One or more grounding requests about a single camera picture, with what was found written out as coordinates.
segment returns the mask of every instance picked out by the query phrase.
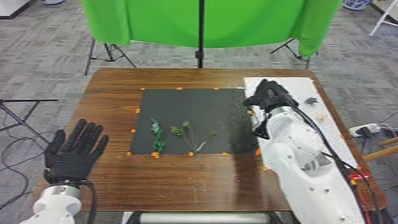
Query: black cable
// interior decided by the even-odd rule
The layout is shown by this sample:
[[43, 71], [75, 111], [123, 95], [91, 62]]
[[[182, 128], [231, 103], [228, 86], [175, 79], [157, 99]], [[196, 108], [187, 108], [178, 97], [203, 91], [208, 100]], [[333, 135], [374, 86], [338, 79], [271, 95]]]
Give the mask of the black cable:
[[[41, 145], [40, 145], [40, 143], [38, 143], [38, 141], [36, 141], [36, 138], [38, 138], [38, 136], [34, 136], [32, 138], [31, 137], [22, 137], [22, 138], [18, 138], [18, 137], [15, 137], [13, 135], [11, 135], [11, 132], [9, 132], [9, 129], [8, 129], [8, 136], [15, 139], [15, 141], [11, 142], [11, 144], [6, 146], [6, 149], [4, 149], [4, 151], [2, 151], [2, 164], [4, 164], [4, 168], [0, 169], [0, 172], [2, 171], [6, 171], [6, 170], [11, 170], [20, 176], [22, 176], [22, 178], [24, 178], [24, 182], [25, 182], [25, 184], [24, 184], [24, 190], [22, 190], [22, 193], [6, 201], [6, 203], [0, 205], [0, 210], [8, 207], [8, 205], [22, 198], [22, 196], [24, 195], [27, 195], [27, 194], [31, 194], [32, 193], [32, 191], [27, 191], [27, 188], [29, 188], [29, 177], [27, 177], [27, 175], [13, 168], [15, 166], [18, 166], [18, 165], [22, 165], [27, 161], [31, 161], [32, 159], [36, 159], [43, 154], [45, 154], [45, 148], [41, 147]], [[6, 155], [8, 155], [8, 152], [9, 152], [9, 150], [11, 150], [11, 147], [13, 147], [13, 145], [20, 142], [20, 141], [27, 141], [27, 140], [31, 140], [31, 141], [34, 141], [34, 143], [36, 143], [36, 145], [38, 145], [38, 147], [41, 148], [41, 150], [43, 150], [43, 152], [36, 155], [36, 156], [32, 156], [31, 158], [27, 158], [24, 161], [20, 161], [18, 163], [15, 163], [13, 165], [9, 165], [8, 164], [8, 159], [6, 159]]]
[[366, 142], [368, 142], [368, 138], [365, 138], [365, 141], [363, 141], [363, 146], [361, 146], [361, 149], [359, 149], [361, 153], [365, 153]]
[[388, 189], [382, 189], [382, 191], [390, 191], [398, 187], [398, 185], [395, 185], [393, 187], [390, 187]]
[[384, 123], [390, 120], [390, 118], [395, 117], [397, 114], [398, 114], [398, 111], [388, 116], [388, 118], [379, 122], [379, 124]]
[[374, 200], [374, 205], [375, 205], [375, 210], [377, 210], [377, 218], [379, 218], [379, 223], [382, 224], [382, 215], [381, 215], [381, 206], [379, 206], [379, 200], [377, 200], [377, 195], [375, 195], [375, 191], [370, 187], [370, 181], [368, 181], [368, 178], [365, 177], [363, 173], [359, 172], [358, 168], [340, 159], [340, 162], [345, 164], [345, 166], [350, 167], [350, 169], [354, 170], [354, 172], [359, 174], [361, 178], [363, 178], [363, 181], [366, 183], [366, 187], [368, 187], [368, 190], [370, 190], [370, 194], [372, 194], [372, 200]]
[[[16, 139], [11, 144], [8, 145], [6, 149], [4, 149], [4, 152], [8, 151], [8, 149], [11, 148], [11, 146], [16, 144], [16, 142], [20, 142], [22, 140], [25, 140], [25, 138], [22, 139]], [[6, 208], [6, 206], [20, 199], [20, 197], [27, 194], [27, 189], [29, 189], [29, 177], [27, 175], [16, 170], [13, 169], [13, 167], [9, 167], [8, 165], [8, 162], [6, 162], [6, 156], [4, 156], [4, 153], [2, 152], [2, 164], [6, 166], [6, 169], [11, 170], [16, 174], [20, 174], [22, 178], [24, 178], [24, 190], [22, 190], [22, 193], [6, 201], [6, 203], [0, 205], [0, 210]]]
[[[36, 143], [36, 145], [40, 146], [43, 152], [41, 152], [36, 156], [29, 157], [24, 161], [20, 161], [20, 162], [15, 163], [13, 165], [9, 165], [9, 167], [15, 167], [15, 166], [22, 165], [25, 162], [29, 162], [31, 160], [34, 160], [36, 158], [40, 158], [41, 155], [45, 154], [45, 147], [41, 147], [41, 145], [40, 145], [40, 143], [38, 143], [38, 141], [36, 141], [36, 138], [38, 138], [38, 137], [40, 137], [40, 136], [34, 136], [32, 138], [31, 138], [31, 137], [24, 137], [24, 138], [20, 138], [20, 139], [22, 139], [24, 141], [32, 140], [34, 143]], [[11, 148], [4, 150], [4, 152], [2, 152], [2, 157], [6, 157], [8, 150], [11, 150]]]
[[96, 221], [96, 208], [98, 208], [98, 198], [96, 198], [96, 187], [95, 183], [89, 180], [82, 180], [79, 182], [80, 185], [88, 186], [91, 189], [91, 194], [93, 194], [93, 202], [91, 202], [91, 213], [89, 213], [89, 219], [88, 219], [88, 224], [95, 224]]
[[374, 205], [375, 205], [375, 209], [377, 209], [379, 223], [382, 224], [384, 221], [382, 221], [382, 214], [381, 214], [379, 200], [377, 200], [377, 197], [375, 197], [374, 189], [372, 189], [372, 187], [370, 187], [368, 179], [365, 178], [363, 173], [359, 172], [359, 170], [356, 169], [356, 167], [354, 167], [354, 166], [342, 160], [342, 158], [340, 158], [340, 156], [338, 156], [338, 153], [336, 153], [336, 151], [335, 151], [335, 149], [333, 149], [333, 146], [331, 146], [331, 144], [329, 144], [329, 141], [327, 141], [324, 132], [322, 132], [322, 130], [320, 130], [320, 127], [319, 127], [319, 125], [317, 125], [313, 119], [310, 118], [308, 114], [304, 113], [304, 111], [301, 110], [301, 108], [295, 106], [295, 104], [294, 104], [290, 101], [287, 101], [287, 103], [288, 103], [292, 109], [295, 110], [295, 112], [299, 113], [299, 115], [301, 115], [301, 117], [303, 117], [306, 123], [310, 124], [310, 126], [313, 127], [313, 129], [315, 129], [317, 132], [319, 132], [319, 135], [320, 135], [320, 138], [322, 138], [326, 147], [327, 147], [329, 152], [331, 152], [331, 154], [333, 154], [333, 155], [329, 155], [327, 153], [324, 153], [324, 155], [329, 155], [331, 158], [335, 159], [338, 168], [340, 168], [340, 170], [342, 170], [342, 172], [343, 172], [343, 173], [342, 173], [342, 174], [343, 174], [343, 177], [345, 177], [345, 178], [349, 177], [349, 172], [347, 172], [347, 166], [349, 166], [349, 167], [352, 168], [354, 172], [361, 175], [361, 177], [363, 177], [363, 179], [365, 179], [366, 187], [368, 187], [368, 190], [370, 190], [370, 193], [372, 193]]

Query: red object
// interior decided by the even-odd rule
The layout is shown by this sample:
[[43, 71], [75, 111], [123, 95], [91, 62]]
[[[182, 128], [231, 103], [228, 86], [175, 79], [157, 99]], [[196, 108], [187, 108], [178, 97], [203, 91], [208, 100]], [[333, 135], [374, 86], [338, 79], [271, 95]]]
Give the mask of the red object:
[[[365, 176], [366, 179], [370, 179], [370, 172], [365, 172], [363, 176]], [[363, 180], [363, 177], [358, 173], [350, 174], [349, 178], [350, 178], [350, 180], [358, 180], [358, 181]]]

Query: wooden table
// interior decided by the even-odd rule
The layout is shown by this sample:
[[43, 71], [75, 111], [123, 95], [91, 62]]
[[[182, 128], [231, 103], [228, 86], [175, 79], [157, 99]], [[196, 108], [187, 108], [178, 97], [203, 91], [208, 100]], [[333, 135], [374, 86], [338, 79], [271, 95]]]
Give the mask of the wooden table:
[[[345, 135], [363, 171], [368, 166], [356, 149], [336, 109], [308, 70], [267, 69], [102, 69], [93, 77], [86, 96], [73, 115], [68, 130], [80, 118], [105, 126], [111, 144], [91, 173], [98, 190], [100, 211], [283, 211], [290, 205], [279, 189], [278, 176], [263, 171], [263, 162], [255, 155], [150, 155], [128, 156], [136, 109], [141, 107], [143, 90], [183, 88], [244, 87], [244, 77], [310, 77]], [[382, 208], [386, 196], [374, 178], [372, 188]], [[40, 183], [38, 192], [47, 187]], [[370, 193], [359, 184], [366, 205]], [[84, 194], [86, 209], [91, 194]]]

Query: light stand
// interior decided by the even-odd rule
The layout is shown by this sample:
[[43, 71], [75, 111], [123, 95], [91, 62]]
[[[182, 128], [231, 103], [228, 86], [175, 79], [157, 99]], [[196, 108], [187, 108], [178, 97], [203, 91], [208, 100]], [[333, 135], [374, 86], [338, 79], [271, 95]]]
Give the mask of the light stand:
[[[116, 44], [104, 44], [104, 47], [105, 47], [105, 54], [109, 56], [109, 58], [100, 58], [98, 57], [93, 57], [93, 52], [95, 52], [95, 48], [96, 48], [96, 39], [93, 38], [93, 42], [91, 42], [91, 50], [89, 50], [89, 59], [88, 59], [88, 64], [86, 64], [86, 72], [84, 72], [84, 75], [88, 76], [89, 75], [89, 69], [91, 69], [91, 61], [93, 60], [102, 60], [102, 61], [107, 61], [107, 62], [116, 62], [120, 58], [127, 58], [132, 66], [137, 68], [136, 64], [134, 64], [134, 61], [130, 60], [128, 58], [128, 55], [125, 54], [123, 50], [121, 50], [121, 47], [116, 45]], [[120, 51], [121, 53], [121, 56], [116, 58], [114, 57], [114, 50]]]
[[274, 54], [274, 53], [283, 49], [283, 47], [287, 47], [288, 50], [290, 50], [290, 52], [292, 52], [292, 54], [294, 54], [294, 56], [295, 56], [295, 58], [297, 58], [301, 61], [306, 61], [306, 69], [310, 69], [311, 57], [306, 58], [304, 56], [297, 55], [294, 49], [290, 48], [290, 43], [294, 42], [294, 40], [295, 40], [295, 38], [290, 38], [290, 40], [288, 40], [288, 41], [285, 42], [285, 44], [278, 47], [278, 49], [271, 52], [271, 54]]
[[205, 60], [205, 0], [199, 0], [199, 49], [196, 51], [198, 68], [203, 68]]

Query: tripod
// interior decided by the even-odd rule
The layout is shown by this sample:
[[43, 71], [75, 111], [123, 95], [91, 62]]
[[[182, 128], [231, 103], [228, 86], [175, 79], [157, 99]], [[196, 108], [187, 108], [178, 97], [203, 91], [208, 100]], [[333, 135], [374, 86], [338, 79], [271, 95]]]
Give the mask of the tripod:
[[[107, 51], [105, 54], [109, 56], [107, 59], [100, 58], [102, 55], [98, 57], [93, 57], [95, 47], [96, 47], [96, 39], [93, 38], [91, 51], [89, 51], [89, 59], [88, 59], [86, 72], [84, 72], [84, 75], [86, 76], [89, 75], [91, 61], [93, 60], [102, 60], [102, 61], [107, 61], [107, 62], [116, 62], [118, 59], [125, 57], [127, 60], [128, 60], [128, 62], [130, 62], [130, 64], [132, 64], [132, 66], [137, 68], [137, 66], [134, 64], [134, 61], [130, 60], [128, 55], [125, 54], [125, 51], [121, 50], [121, 47], [116, 44], [104, 44], [105, 51]], [[121, 56], [118, 58], [114, 57], [114, 50], [118, 50], [120, 53], [121, 53]]]
[[295, 40], [295, 38], [290, 38], [290, 40], [288, 40], [288, 41], [285, 42], [285, 44], [278, 47], [278, 49], [271, 52], [271, 54], [274, 54], [274, 53], [281, 50], [281, 48], [287, 47], [288, 50], [290, 50], [290, 52], [292, 52], [292, 54], [294, 54], [294, 56], [295, 56], [295, 58], [297, 58], [301, 61], [306, 61], [306, 69], [310, 69], [311, 57], [306, 58], [303, 55], [299, 55], [299, 54], [295, 53], [295, 51], [294, 51], [294, 49], [292, 49], [292, 47], [290, 47], [290, 43], [294, 42], [294, 40]]
[[[45, 139], [41, 133], [34, 130], [34, 128], [31, 127], [31, 125], [27, 124], [27, 120], [29, 120], [29, 117], [32, 115], [32, 112], [36, 110], [36, 107], [40, 105], [41, 102], [52, 102], [52, 101], [59, 101], [56, 99], [52, 100], [4, 100], [0, 99], [0, 110], [4, 110], [4, 112], [8, 113], [8, 115], [13, 117], [13, 119], [16, 120], [16, 124], [6, 126], [4, 128], [0, 128], [0, 132], [9, 130], [11, 128], [18, 127], [20, 125], [25, 126], [25, 128], [29, 129], [29, 131], [34, 133], [34, 135], [41, 138], [41, 140], [50, 143], [50, 141]], [[18, 115], [15, 114], [15, 112], [11, 111], [9, 107], [6, 106], [6, 103], [29, 103], [29, 102], [34, 102], [34, 106], [29, 110], [29, 113], [25, 115], [24, 118], [18, 117]]]

